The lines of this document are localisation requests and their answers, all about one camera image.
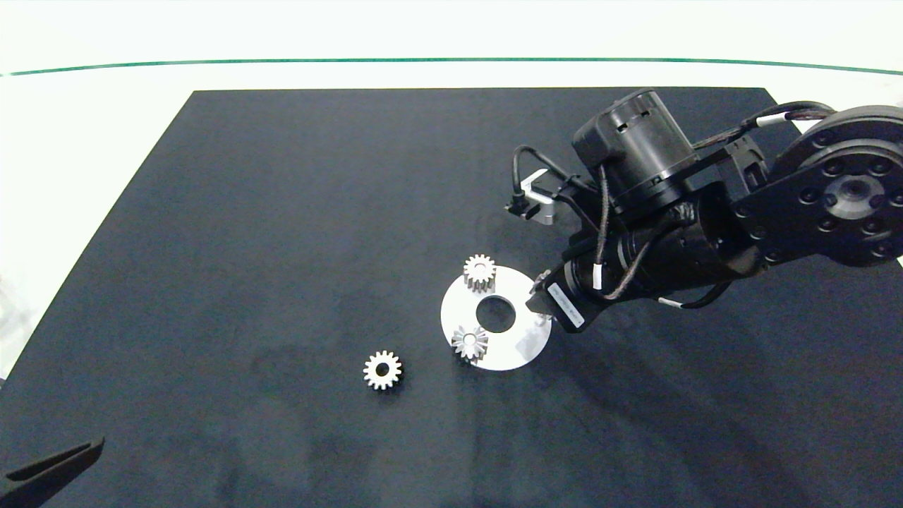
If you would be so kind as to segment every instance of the metal disc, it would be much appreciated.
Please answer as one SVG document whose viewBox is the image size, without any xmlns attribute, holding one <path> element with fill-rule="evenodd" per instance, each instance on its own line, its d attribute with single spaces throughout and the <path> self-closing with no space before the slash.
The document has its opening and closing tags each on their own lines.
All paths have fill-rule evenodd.
<svg viewBox="0 0 903 508">
<path fill-rule="evenodd" d="M 481 360 L 471 364 L 490 371 L 510 371 L 528 364 L 539 355 L 552 332 L 552 319 L 526 307 L 533 279 L 508 268 L 498 267 L 495 286 L 488 291 L 471 291 L 460 276 L 451 283 L 442 299 L 442 331 L 445 341 L 452 345 L 452 337 L 459 326 L 465 330 L 480 326 L 477 320 L 479 302 L 490 296 L 500 296 L 514 307 L 514 323 L 504 332 L 489 330 L 489 346 Z"/>
</svg>

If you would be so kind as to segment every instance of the disc center hole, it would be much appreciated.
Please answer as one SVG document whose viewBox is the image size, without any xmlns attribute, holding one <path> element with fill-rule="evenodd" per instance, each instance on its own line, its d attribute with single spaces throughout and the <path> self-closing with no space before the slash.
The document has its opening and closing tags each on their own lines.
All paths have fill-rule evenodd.
<svg viewBox="0 0 903 508">
<path fill-rule="evenodd" d="M 514 324 L 515 316 L 514 306 L 501 296 L 487 296 L 477 304 L 479 325 L 493 334 L 500 334 L 510 328 Z"/>
</svg>

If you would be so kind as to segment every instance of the screw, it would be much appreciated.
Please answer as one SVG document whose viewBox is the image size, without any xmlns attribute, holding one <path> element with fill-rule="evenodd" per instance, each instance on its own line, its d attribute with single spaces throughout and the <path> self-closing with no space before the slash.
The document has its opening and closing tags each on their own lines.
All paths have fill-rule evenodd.
<svg viewBox="0 0 903 508">
<path fill-rule="evenodd" d="M 871 173 L 875 176 L 882 176 L 890 172 L 890 164 L 887 159 L 879 158 L 875 164 L 871 165 Z"/>
<path fill-rule="evenodd" d="M 833 139 L 834 134 L 829 130 L 822 131 L 815 135 L 815 143 L 821 146 L 830 145 Z"/>
<path fill-rule="evenodd" d="M 879 258 L 884 258 L 888 254 L 890 254 L 890 245 L 887 242 L 882 241 L 881 243 L 876 245 L 875 248 L 871 250 L 871 252 Z"/>
<path fill-rule="evenodd" d="M 867 234 L 875 234 L 882 229 L 881 221 L 878 219 L 869 219 L 862 225 L 862 230 Z"/>
<path fill-rule="evenodd" d="M 803 189 L 803 191 L 799 194 L 799 201 L 805 204 L 812 204 L 818 201 L 819 192 L 812 187 L 808 187 Z"/>
<path fill-rule="evenodd" d="M 818 222 L 818 229 L 822 231 L 830 231 L 837 227 L 837 220 L 831 217 L 825 217 Z"/>
<path fill-rule="evenodd" d="M 831 161 L 822 171 L 828 176 L 837 176 L 843 173 L 843 164 L 840 161 Z"/>
</svg>

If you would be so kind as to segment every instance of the gear teeth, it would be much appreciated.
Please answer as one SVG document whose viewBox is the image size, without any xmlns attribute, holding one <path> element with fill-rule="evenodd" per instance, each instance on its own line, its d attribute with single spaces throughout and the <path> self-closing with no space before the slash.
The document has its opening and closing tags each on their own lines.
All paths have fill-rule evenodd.
<svg viewBox="0 0 903 508">
<path fill-rule="evenodd" d="M 464 262 L 464 282 L 471 291 L 483 293 L 495 286 L 496 262 L 489 256 L 476 254 Z"/>
<path fill-rule="evenodd" d="M 367 382 L 367 386 L 373 387 L 373 390 L 385 390 L 392 388 L 401 380 L 403 373 L 402 363 L 395 353 L 391 353 L 388 350 L 377 351 L 369 358 L 368 362 L 364 362 L 363 370 L 364 381 Z M 377 372 L 377 367 L 383 363 L 388 370 L 385 374 L 380 375 Z"/>
<path fill-rule="evenodd" d="M 489 336 L 481 326 L 477 326 L 470 332 L 459 326 L 451 337 L 451 347 L 463 360 L 471 363 L 478 362 L 486 356 L 489 349 Z"/>
</svg>

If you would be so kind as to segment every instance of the white cable label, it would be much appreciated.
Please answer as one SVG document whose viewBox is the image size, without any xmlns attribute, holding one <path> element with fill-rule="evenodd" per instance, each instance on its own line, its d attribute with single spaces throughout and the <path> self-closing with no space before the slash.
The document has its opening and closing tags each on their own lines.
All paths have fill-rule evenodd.
<svg viewBox="0 0 903 508">
<path fill-rule="evenodd" d="M 592 288 L 602 290 L 602 265 L 592 265 Z"/>
<path fill-rule="evenodd" d="M 567 295 L 560 287 L 558 287 L 557 282 L 549 286 L 549 295 L 552 295 L 555 303 L 562 308 L 564 314 L 568 316 L 568 319 L 571 320 L 571 323 L 573 323 L 574 326 L 580 328 L 583 326 L 583 323 L 586 323 L 586 320 L 583 319 L 583 316 L 580 314 L 580 311 L 577 310 L 577 307 L 573 306 L 571 300 L 568 299 Z"/>
<path fill-rule="evenodd" d="M 786 121 L 787 113 L 777 113 L 776 115 L 768 115 L 767 117 L 756 118 L 756 125 L 758 125 L 759 127 L 767 127 Z"/>
</svg>

